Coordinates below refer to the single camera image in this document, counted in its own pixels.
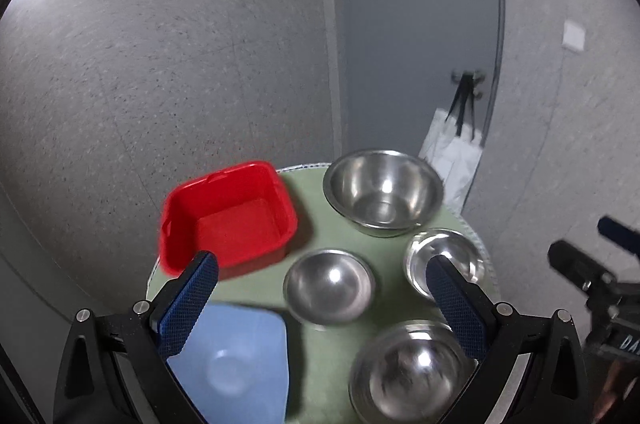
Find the person's hand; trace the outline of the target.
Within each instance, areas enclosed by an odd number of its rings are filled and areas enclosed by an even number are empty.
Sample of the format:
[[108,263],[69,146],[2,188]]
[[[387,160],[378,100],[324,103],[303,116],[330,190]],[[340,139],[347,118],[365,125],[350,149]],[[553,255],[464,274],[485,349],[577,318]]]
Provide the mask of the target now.
[[614,361],[593,406],[593,423],[639,422],[639,365]]

